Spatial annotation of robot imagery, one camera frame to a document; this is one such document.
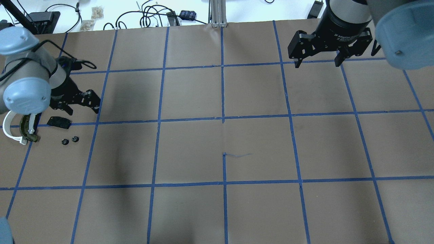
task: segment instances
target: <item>black cable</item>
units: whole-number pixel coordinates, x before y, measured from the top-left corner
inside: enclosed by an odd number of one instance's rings
[[[13,22],[12,16],[9,14],[9,12],[7,11],[6,8],[4,8],[4,10],[6,11],[7,15],[9,15],[9,18],[10,18],[11,23],[13,24],[13,26],[15,26],[15,23]]]
[[[144,13],[144,12],[142,12],[142,11],[128,11],[128,12],[125,12],[125,13],[121,14],[121,15],[117,18],[117,20],[116,20],[116,22],[115,22],[115,26],[116,26],[116,28],[118,28],[119,19],[120,19],[122,16],[124,16],[124,15],[126,15],[126,14],[128,14],[128,13]],[[171,17],[180,17],[179,15],[168,15],[168,14],[165,14],[165,13],[150,13],[150,14],[153,14],[153,15],[163,15],[163,16],[171,16]],[[199,23],[202,23],[202,24],[207,24],[207,23],[202,22],[202,21],[199,21],[199,20],[193,20],[193,21],[196,21],[196,22],[199,22]]]
[[[51,43],[52,45],[54,45],[55,47],[57,47],[59,50],[61,50],[64,54],[68,55],[70,58],[77,60],[74,56],[72,56],[71,54],[69,54],[68,52],[66,52],[63,48],[61,48],[60,46],[58,46],[57,44],[55,44],[53,41],[51,40],[44,40],[40,43],[38,43],[36,46],[34,46],[31,50],[31,52],[35,52],[37,51],[39,48],[41,48],[45,43]],[[26,64],[27,61],[30,61],[32,59],[30,58],[23,58],[21,60],[21,62],[19,62],[17,65],[15,65],[13,68],[11,68],[8,72],[4,73],[3,76],[0,77],[0,82],[2,82],[3,80],[5,80],[8,76],[12,75],[14,72],[16,72],[17,70],[19,70],[21,67],[24,66],[24,64]],[[89,67],[91,69],[97,69],[96,65],[90,61],[87,60],[80,60],[78,61],[80,64]]]
[[[121,26],[120,26],[121,23],[124,24],[125,29],[127,29],[127,25],[124,22],[122,22],[122,21],[119,21],[119,29],[121,29]]]
[[[30,20],[31,20],[32,23],[33,23],[33,26],[36,28],[36,31],[37,31],[38,34],[39,34],[39,30],[38,30],[38,28],[36,27],[35,21],[32,19],[32,17],[29,15],[29,13],[24,9],[24,7],[21,5],[20,1],[19,1],[19,0],[16,0],[16,1],[17,1],[17,3],[20,5],[20,7],[24,10],[24,13],[27,14],[27,16],[30,18]]]
[[[54,7],[54,6],[68,6],[68,7],[71,7],[71,8],[73,8],[73,9],[75,9],[75,7],[74,6],[72,6],[72,5],[69,5],[69,4],[63,4],[63,3],[58,3],[58,4],[53,4],[53,5],[51,5],[51,6],[49,6],[46,10],[45,10],[45,12],[48,12],[48,9],[49,8],[51,8],[51,7]]]
[[[112,28],[113,28],[113,29],[115,29],[115,27],[113,26],[113,24],[112,24],[112,23],[106,23],[106,24],[104,25],[104,27],[102,28],[102,30],[105,30],[105,27],[106,27],[107,25],[111,25],[111,26],[112,26]]]

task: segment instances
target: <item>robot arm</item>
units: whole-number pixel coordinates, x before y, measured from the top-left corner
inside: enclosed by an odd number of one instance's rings
[[[326,0],[315,32],[299,30],[288,46],[298,68],[319,52],[338,51],[336,67],[360,56],[372,41],[367,28],[374,19],[376,40],[389,64],[398,69],[434,65],[434,1],[432,0]]]

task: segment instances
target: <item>table surface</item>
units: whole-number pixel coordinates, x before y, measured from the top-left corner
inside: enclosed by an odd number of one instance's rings
[[[272,4],[267,4],[264,0],[226,0],[227,6],[227,21],[228,22],[256,22],[270,20],[298,20],[306,19],[307,15],[315,0],[275,0]],[[21,10],[16,0],[12,2]],[[92,15],[92,7],[102,6],[104,8],[104,18],[95,23],[94,30],[102,30],[104,24],[111,22],[115,24],[116,19],[127,11],[139,10],[140,6],[145,1],[135,0],[80,0],[80,10],[83,20],[90,20]],[[20,3],[27,12],[43,12],[45,9],[56,3],[66,3],[75,6],[76,0],[20,0]],[[151,0],[146,5],[160,4],[173,9],[177,14],[181,10],[192,10],[197,13],[197,19],[203,22],[208,22],[208,0]],[[54,33],[63,33],[73,26],[77,21],[77,14],[70,7],[53,7],[52,11],[61,12],[59,21],[56,25]],[[140,28],[139,13],[129,13],[121,18],[129,29]],[[163,26],[168,26],[166,16],[161,16]],[[0,6],[0,20],[5,19],[10,22],[10,17],[7,15],[3,6]],[[152,26],[157,25],[154,18],[151,19]],[[196,25],[200,24],[193,21],[181,21],[181,25]],[[79,27],[74,28],[71,32],[79,31]]]
[[[317,23],[39,36],[97,65],[71,78],[102,106],[46,110],[37,143],[0,136],[15,241],[430,243],[434,68],[380,52],[295,69],[286,46]]]

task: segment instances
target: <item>black plastic piece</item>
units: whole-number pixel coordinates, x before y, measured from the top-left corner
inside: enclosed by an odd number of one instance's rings
[[[167,14],[167,19],[169,20],[170,26],[179,26],[180,25],[178,20],[177,20],[175,12],[167,12],[166,14]]]
[[[0,30],[6,29],[6,28],[11,27],[11,26],[13,26],[13,24],[8,23],[7,20],[0,21]]]
[[[69,127],[72,124],[72,121],[67,119],[67,118],[63,118],[63,117],[59,117],[59,116],[53,116],[48,120],[47,124],[50,126],[59,127],[62,129],[69,129]]]
[[[26,17],[30,20],[32,17],[39,34],[52,34],[60,17],[60,12],[35,12],[29,13]]]
[[[322,6],[324,3],[321,1],[313,2],[312,8],[310,9],[309,14],[307,15],[308,19],[316,19],[318,18],[319,13],[321,12]]]

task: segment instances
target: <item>grid square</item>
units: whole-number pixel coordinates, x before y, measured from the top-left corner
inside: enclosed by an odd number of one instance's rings
[[[225,116],[288,114],[279,65],[224,68]]]
[[[396,243],[434,240],[434,180],[378,181],[378,188]]]
[[[71,78],[82,92],[92,89],[101,97],[105,74],[73,75]],[[95,114],[92,109],[80,105],[71,105],[71,108],[74,110],[72,116],[59,109],[54,110],[47,108],[47,110],[42,113],[41,124],[46,124],[51,116],[64,117],[72,120],[73,123],[96,122],[97,114]]]
[[[16,243],[70,243],[80,190],[18,191],[8,218]]]
[[[162,68],[167,28],[118,30],[111,70]]]
[[[224,64],[279,62],[273,23],[230,23],[223,28]]]
[[[110,73],[100,121],[158,119],[160,87],[159,70]]]
[[[51,40],[55,44],[57,44],[58,46],[62,47],[63,41],[65,40],[65,33],[36,35],[36,38],[39,39],[39,42],[42,42],[42,41],[47,40],[47,39]],[[43,45],[43,47],[48,51],[48,53],[50,53],[53,56],[53,58],[56,59],[57,57],[59,57],[60,50],[57,47],[55,47],[53,44],[46,43]]]
[[[146,243],[150,195],[150,188],[86,189],[74,243]]]
[[[385,60],[360,62],[343,64],[358,111],[419,109],[401,70]]]
[[[93,125],[71,126],[68,130],[38,128],[41,139],[32,145],[20,186],[82,185],[94,130]],[[80,140],[72,142],[73,136]],[[64,138],[69,140],[68,145],[62,145]]]
[[[221,120],[162,123],[155,182],[222,181],[222,132]]]
[[[279,20],[276,21],[277,34],[279,35],[280,50],[282,52],[282,59],[284,62],[294,61],[289,58],[288,45],[294,37],[294,34],[298,30],[306,31],[311,34],[314,32],[319,24],[320,19],[308,19],[308,20]],[[322,52],[315,56],[307,57],[304,60],[334,60],[336,53],[334,52]]]
[[[152,183],[157,123],[99,125],[87,185]]]
[[[162,119],[221,116],[221,68],[167,70]]]
[[[210,24],[170,27],[166,67],[219,64],[220,28],[213,28]]]
[[[424,109],[434,109],[434,86],[433,74],[434,67],[425,67],[416,70],[407,70],[411,84]]]
[[[224,243],[223,186],[157,187],[151,244]]]
[[[19,128],[11,130],[13,135],[20,135]],[[29,143],[24,146],[3,134],[0,129],[0,187],[15,187]]]
[[[307,63],[298,69],[293,64],[284,67],[291,113],[353,111],[342,71],[334,63]]]
[[[13,191],[0,191],[0,216],[6,216]]]
[[[229,243],[306,243],[298,184],[227,186]]]
[[[223,124],[228,181],[297,179],[288,118],[228,119]]]
[[[371,177],[354,115],[294,117],[303,179]]]
[[[434,174],[434,141],[421,113],[359,115],[375,176]]]
[[[68,33],[64,49],[77,59],[88,60],[97,67],[83,66],[81,72],[107,70],[114,38],[114,30],[72,32]]]
[[[425,112],[425,115],[431,125],[431,129],[434,129],[434,112]]]
[[[312,243],[388,243],[371,181],[304,183]]]

